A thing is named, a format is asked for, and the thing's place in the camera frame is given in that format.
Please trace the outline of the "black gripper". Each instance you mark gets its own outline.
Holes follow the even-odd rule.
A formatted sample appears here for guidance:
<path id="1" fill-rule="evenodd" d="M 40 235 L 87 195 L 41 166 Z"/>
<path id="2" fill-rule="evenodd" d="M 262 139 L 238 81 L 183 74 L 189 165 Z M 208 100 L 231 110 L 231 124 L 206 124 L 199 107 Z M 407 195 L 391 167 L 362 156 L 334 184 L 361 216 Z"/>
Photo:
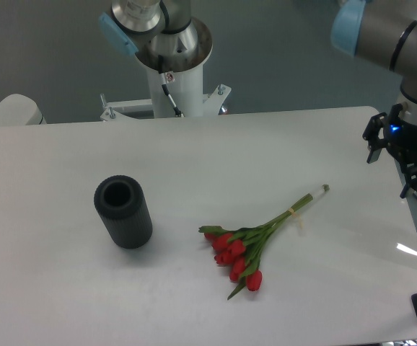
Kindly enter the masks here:
<path id="1" fill-rule="evenodd" d="M 405 179 L 400 198 L 406 198 L 410 192 L 417 192 L 417 125 L 403 120 L 402 112 L 402 105 L 393 105 L 388 115 L 382 112 L 372 116 L 362 138 L 367 142 L 368 164 L 376 162 L 386 146 L 389 154 L 400 163 Z M 379 137 L 382 129 L 385 139 Z"/>

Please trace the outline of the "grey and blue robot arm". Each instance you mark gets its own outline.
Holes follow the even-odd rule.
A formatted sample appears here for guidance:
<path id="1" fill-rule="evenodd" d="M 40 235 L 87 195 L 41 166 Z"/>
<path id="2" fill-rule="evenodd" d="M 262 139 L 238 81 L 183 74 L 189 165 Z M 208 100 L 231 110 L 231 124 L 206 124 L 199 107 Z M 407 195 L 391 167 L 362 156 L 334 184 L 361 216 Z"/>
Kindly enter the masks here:
<path id="1" fill-rule="evenodd" d="M 98 22 L 117 51 L 146 69 L 155 117 L 219 114 L 230 90 L 221 85 L 203 94 L 203 65 L 213 40 L 189 1 L 113 1 Z M 401 76 L 396 103 L 370 119 L 363 139 L 368 162 L 387 151 L 404 176 L 402 195 L 417 192 L 417 4 L 345 1 L 330 40 L 338 50 Z"/>

